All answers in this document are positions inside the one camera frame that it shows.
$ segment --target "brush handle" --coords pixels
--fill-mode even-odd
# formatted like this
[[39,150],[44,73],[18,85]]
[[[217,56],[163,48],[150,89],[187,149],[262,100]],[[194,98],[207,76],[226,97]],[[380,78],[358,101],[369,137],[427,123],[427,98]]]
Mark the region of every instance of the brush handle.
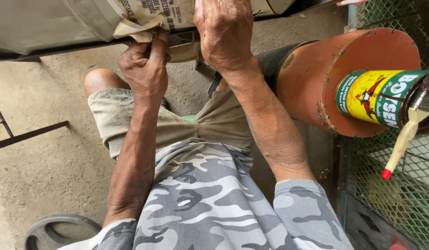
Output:
[[389,179],[392,172],[397,167],[397,163],[400,158],[403,156],[411,141],[414,139],[415,134],[417,133],[418,122],[408,121],[401,129],[400,135],[398,135],[397,141],[395,142],[394,150],[392,155],[389,158],[388,164],[384,168],[382,177],[384,179]]

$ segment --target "man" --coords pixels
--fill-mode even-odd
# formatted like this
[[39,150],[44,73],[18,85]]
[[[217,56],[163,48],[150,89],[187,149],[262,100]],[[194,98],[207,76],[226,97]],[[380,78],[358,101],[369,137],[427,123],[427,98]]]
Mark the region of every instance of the man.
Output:
[[[194,122],[161,106],[170,58],[163,33],[151,51],[133,44],[119,57],[127,82],[106,69],[86,77],[89,106],[117,164],[104,228],[62,249],[352,249],[301,135],[251,54],[250,2],[195,5],[202,54],[223,80]],[[252,138],[278,181],[274,209],[249,175]]]

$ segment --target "hand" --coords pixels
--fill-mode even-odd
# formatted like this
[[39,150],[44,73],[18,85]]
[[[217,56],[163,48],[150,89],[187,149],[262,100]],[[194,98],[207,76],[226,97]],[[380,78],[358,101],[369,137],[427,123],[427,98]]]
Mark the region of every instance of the hand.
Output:
[[196,0],[193,19],[204,59],[229,82],[257,60],[250,50],[250,0]]
[[151,43],[133,43],[119,56],[119,68],[134,95],[135,105],[160,102],[168,87],[167,68],[171,59],[167,35],[159,33]]

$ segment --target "shirt sleeve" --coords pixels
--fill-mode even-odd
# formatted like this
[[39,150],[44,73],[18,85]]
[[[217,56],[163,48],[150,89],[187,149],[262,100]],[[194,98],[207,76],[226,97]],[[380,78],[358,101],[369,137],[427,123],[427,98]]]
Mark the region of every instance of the shirt sleeve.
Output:
[[353,249],[323,187],[316,181],[279,181],[275,187],[273,207],[298,248]]
[[137,221],[121,219],[106,225],[94,237],[79,241],[58,250],[127,250],[133,249]]

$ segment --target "green label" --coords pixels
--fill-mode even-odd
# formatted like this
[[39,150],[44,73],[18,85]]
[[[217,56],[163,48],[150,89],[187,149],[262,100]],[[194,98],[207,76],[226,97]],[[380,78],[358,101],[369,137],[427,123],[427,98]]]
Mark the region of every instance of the green label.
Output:
[[347,109],[347,94],[349,93],[349,88],[359,76],[366,72],[367,70],[357,70],[352,74],[348,75],[338,86],[338,91],[336,93],[335,98],[336,106],[338,107],[340,113],[342,113],[343,115],[351,116],[351,113]]
[[428,71],[402,71],[392,76],[380,89],[375,102],[375,116],[381,125],[399,128],[398,113],[407,91]]

